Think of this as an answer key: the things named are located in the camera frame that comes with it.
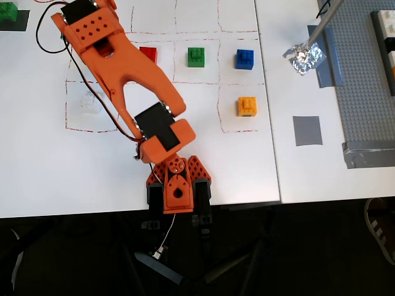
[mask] aluminum foil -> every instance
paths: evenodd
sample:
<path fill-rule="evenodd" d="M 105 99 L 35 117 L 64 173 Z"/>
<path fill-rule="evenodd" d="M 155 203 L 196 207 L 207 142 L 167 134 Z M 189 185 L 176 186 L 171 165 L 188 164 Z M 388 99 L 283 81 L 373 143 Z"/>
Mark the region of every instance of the aluminum foil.
<path fill-rule="evenodd" d="M 326 59 L 326 55 L 317 43 L 310 48 L 307 43 L 294 45 L 283 54 L 284 58 L 288 56 L 291 56 L 289 58 L 291 65 L 302 76 L 309 70 L 317 68 Z"/>

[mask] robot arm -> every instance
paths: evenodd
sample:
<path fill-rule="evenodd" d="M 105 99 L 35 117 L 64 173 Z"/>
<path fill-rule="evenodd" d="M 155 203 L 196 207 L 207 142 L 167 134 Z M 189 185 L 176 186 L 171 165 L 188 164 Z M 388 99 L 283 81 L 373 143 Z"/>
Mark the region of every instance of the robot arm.
<path fill-rule="evenodd" d="M 196 137 L 185 119 L 174 120 L 185 111 L 185 103 L 163 71 L 126 37 L 116 8 L 114 0 L 76 0 L 52 19 L 135 138 L 141 139 L 138 149 L 143 162 L 156 164 L 147 180 L 150 210 L 155 204 L 162 213 L 193 212 L 196 204 L 201 217 L 197 221 L 202 221 L 197 225 L 211 224 L 210 175 L 196 156 L 187 161 L 177 155 Z M 126 108 L 123 93 L 129 81 L 160 100 L 135 118 Z"/>
<path fill-rule="evenodd" d="M 91 70 L 139 145 L 144 163 L 160 163 L 194 140 L 183 113 L 185 103 L 163 71 L 132 45 L 119 24 L 114 0 L 77 0 L 52 19 Z M 157 95 L 160 103 L 133 118 L 125 104 L 124 85 L 135 81 Z"/>

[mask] sneaker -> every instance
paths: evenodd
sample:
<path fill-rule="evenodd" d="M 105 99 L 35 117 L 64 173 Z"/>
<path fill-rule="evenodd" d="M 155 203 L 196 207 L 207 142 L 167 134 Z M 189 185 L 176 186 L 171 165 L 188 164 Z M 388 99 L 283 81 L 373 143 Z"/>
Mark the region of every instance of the sneaker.
<path fill-rule="evenodd" d="M 19 235 L 13 229 L 1 231 L 0 237 L 1 243 L 4 245 L 19 240 Z M 4 266 L 0 266 L 0 296 L 12 296 L 14 293 L 15 280 L 22 257 L 23 252 L 18 257 L 10 258 Z"/>
<path fill-rule="evenodd" d="M 383 199 L 368 199 L 365 221 L 387 261 L 395 265 L 395 214 L 388 210 Z"/>

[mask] gray lego baseplate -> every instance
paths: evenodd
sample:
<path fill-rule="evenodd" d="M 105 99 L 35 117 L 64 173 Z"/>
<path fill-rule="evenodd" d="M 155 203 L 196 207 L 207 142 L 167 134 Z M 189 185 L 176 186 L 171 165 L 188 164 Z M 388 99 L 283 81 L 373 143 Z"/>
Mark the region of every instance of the gray lego baseplate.
<path fill-rule="evenodd" d="M 319 6 L 324 2 L 318 0 Z M 391 9 L 394 0 L 346 0 L 330 22 L 344 78 L 336 95 L 347 142 L 395 140 L 395 97 L 370 16 Z"/>

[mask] green block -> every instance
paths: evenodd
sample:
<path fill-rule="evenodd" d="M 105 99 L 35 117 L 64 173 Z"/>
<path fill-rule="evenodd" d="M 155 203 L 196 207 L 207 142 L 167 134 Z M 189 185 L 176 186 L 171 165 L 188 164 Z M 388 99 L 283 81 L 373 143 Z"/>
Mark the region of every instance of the green block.
<path fill-rule="evenodd" d="M 204 68 L 204 48 L 188 48 L 188 67 Z"/>
<path fill-rule="evenodd" d="M 18 7 L 12 2 L 0 2 L 0 21 L 11 20 L 16 21 Z"/>

